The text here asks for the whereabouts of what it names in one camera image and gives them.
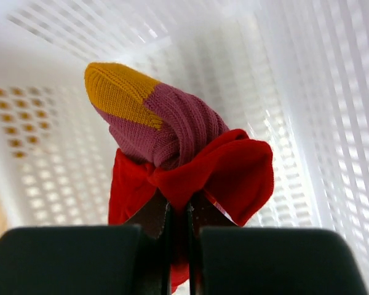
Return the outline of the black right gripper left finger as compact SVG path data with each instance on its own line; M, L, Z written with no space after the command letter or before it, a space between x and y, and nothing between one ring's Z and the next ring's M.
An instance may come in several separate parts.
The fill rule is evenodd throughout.
M140 229L132 294L171 294L171 210L168 201L156 191L129 223Z

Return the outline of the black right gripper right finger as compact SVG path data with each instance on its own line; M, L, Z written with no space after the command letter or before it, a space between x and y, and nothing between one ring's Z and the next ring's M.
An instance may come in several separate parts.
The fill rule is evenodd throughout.
M196 192L187 206L188 258L190 294L203 294L202 250L200 232L203 227L236 227L206 196L204 191Z

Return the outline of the red sock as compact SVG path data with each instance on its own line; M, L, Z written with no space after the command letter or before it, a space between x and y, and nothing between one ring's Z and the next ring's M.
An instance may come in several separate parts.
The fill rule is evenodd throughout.
M121 225L151 200L156 190L176 213L202 191L238 226L270 199L274 190L273 153L264 141L245 131L228 131L209 143L192 161L173 170L137 164L116 151L108 207L108 223Z

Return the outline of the purple sock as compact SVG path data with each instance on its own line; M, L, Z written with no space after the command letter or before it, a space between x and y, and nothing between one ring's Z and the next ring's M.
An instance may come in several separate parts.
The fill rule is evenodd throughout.
M171 170L229 130L200 98L118 63L91 63L87 95L121 151Z

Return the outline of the white plastic basket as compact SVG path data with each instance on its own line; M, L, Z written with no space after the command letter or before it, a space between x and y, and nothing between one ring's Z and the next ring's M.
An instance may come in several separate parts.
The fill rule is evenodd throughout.
M117 148L84 70L123 63L267 141L252 227L324 227L369 292L369 1L0 1L8 227L104 224Z

